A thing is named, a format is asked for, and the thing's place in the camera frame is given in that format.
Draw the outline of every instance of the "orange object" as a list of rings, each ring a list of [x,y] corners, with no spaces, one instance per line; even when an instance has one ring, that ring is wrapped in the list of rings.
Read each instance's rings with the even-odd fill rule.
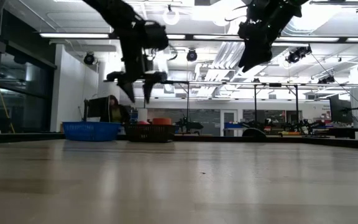
[[[172,120],[171,120],[171,118],[154,118],[153,124],[172,125]]]

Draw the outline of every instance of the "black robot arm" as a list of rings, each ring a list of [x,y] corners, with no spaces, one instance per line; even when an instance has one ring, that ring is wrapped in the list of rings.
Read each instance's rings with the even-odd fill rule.
[[[144,49],[163,50],[168,47],[165,26],[161,26],[155,21],[143,20],[130,5],[122,0],[83,1],[95,9],[114,29],[111,35],[119,37],[125,72],[110,73],[108,81],[117,79],[118,86],[132,102],[135,102],[132,84],[136,80],[144,78],[144,96],[149,102],[154,84],[166,79],[167,74],[164,72],[145,73],[152,68],[147,67]]]
[[[246,49],[239,67],[246,72],[272,59],[272,44],[293,16],[301,17],[301,5],[308,0],[252,0],[247,20],[240,23],[239,37]]]

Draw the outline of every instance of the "person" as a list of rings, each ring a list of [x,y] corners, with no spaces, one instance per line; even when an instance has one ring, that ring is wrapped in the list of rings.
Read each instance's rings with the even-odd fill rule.
[[[114,123],[128,123],[129,122],[129,113],[118,103],[117,98],[114,95],[107,97],[108,103],[102,112],[100,117],[100,122],[114,122]]]

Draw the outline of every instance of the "monitor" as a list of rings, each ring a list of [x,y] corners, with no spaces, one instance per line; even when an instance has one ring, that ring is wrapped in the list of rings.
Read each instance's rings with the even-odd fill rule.
[[[109,104],[108,97],[97,98],[89,100],[88,102],[88,118],[98,118],[102,116],[102,113],[106,111]]]
[[[345,111],[345,109],[352,108],[352,103],[346,100],[340,100],[339,95],[329,98],[329,105],[331,107],[331,121],[338,123],[351,124],[353,122],[352,111]]]

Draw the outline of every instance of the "table surface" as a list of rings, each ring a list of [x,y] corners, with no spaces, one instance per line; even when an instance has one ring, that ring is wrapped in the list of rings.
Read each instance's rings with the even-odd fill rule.
[[[358,149],[0,144],[0,223],[358,223]]]

